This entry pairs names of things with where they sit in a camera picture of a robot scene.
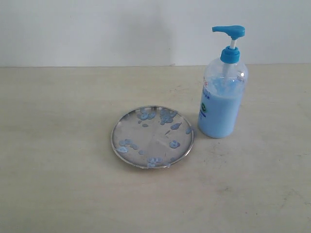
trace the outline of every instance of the beige tabletop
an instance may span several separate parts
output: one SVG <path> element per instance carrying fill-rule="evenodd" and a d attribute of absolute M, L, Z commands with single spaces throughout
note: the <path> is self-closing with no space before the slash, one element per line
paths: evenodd
<path fill-rule="evenodd" d="M 249 66 L 234 133 L 169 169 L 110 146 L 143 105 L 196 126 L 204 67 L 1 68 L 0 233 L 311 232 L 311 65 Z"/>

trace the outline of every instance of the blue pump head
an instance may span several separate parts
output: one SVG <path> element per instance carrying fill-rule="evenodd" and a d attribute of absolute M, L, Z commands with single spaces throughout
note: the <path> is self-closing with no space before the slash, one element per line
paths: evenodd
<path fill-rule="evenodd" d="M 231 37 L 231 44 L 227 46 L 223 51 L 220 57 L 224 63 L 234 64 L 237 63 L 240 59 L 240 51 L 235 46 L 237 43 L 237 39 L 245 35 L 245 28 L 240 25 L 234 26 L 217 26 L 212 28 L 213 32 L 222 32 L 226 33 Z"/>

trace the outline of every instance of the soap dispenser bottle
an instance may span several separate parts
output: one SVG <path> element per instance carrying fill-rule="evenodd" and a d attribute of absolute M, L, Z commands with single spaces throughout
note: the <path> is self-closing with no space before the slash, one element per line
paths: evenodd
<path fill-rule="evenodd" d="M 204 73 L 204 84 L 198 127 L 205 135 L 222 138 L 234 130 L 240 103 L 247 83 L 246 65 L 240 62 L 237 39 L 245 35 L 242 26 L 213 27 L 213 32 L 223 32 L 231 37 L 220 58 L 213 60 Z"/>

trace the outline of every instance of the green logo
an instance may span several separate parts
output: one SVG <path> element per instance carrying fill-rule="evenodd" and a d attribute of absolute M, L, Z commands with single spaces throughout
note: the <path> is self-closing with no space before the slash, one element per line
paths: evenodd
<path fill-rule="evenodd" d="M 206 107 L 205 107 L 205 104 L 204 104 L 204 103 L 201 104 L 201 109 L 202 109 L 202 111 L 203 111 L 204 113 L 206 113 Z"/>

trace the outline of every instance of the clear plastic bottle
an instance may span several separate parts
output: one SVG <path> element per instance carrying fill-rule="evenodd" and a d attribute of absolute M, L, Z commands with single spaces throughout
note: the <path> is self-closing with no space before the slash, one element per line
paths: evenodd
<path fill-rule="evenodd" d="M 244 30 L 242 26 L 213 28 L 213 31 L 226 32 L 232 42 L 204 73 L 198 127 L 207 136 L 222 138 L 234 130 L 248 78 L 247 67 L 239 62 L 240 52 L 235 47 L 236 39 L 244 36 Z"/>

